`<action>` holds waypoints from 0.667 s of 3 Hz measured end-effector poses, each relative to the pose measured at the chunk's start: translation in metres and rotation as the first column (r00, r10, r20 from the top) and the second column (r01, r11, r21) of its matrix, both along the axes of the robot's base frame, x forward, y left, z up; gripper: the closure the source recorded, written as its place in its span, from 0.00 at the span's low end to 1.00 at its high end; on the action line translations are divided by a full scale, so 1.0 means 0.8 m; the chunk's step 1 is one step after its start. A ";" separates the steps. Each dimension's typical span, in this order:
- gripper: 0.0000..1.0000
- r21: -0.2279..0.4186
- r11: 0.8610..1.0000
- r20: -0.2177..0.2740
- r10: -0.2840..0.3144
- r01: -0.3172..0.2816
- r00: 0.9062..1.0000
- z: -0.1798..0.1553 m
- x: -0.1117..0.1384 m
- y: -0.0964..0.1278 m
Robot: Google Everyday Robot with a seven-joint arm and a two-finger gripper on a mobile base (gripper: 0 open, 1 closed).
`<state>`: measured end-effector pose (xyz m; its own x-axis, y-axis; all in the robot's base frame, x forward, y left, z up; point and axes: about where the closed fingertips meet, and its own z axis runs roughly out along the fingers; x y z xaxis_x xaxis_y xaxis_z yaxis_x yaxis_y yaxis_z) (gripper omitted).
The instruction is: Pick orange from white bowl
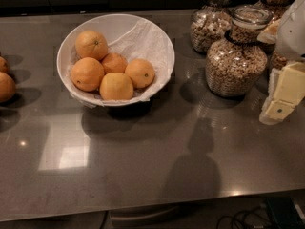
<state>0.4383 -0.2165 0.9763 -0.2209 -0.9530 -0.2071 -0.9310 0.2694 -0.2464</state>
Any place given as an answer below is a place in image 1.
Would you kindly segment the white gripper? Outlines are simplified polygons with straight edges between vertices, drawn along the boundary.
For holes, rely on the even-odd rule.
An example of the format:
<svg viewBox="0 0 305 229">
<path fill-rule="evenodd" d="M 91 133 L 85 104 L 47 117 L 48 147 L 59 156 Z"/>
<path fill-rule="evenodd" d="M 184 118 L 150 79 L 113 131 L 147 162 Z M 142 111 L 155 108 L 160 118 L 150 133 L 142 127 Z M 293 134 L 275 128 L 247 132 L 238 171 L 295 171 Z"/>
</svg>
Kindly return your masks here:
<svg viewBox="0 0 305 229">
<path fill-rule="evenodd" d="M 275 20 L 257 37 L 274 44 L 275 50 L 291 61 L 305 60 L 305 0 L 294 0 L 280 20 Z M 305 97 L 305 63 L 289 62 L 281 70 L 272 69 L 259 121 L 275 125 L 288 117 Z"/>
</svg>

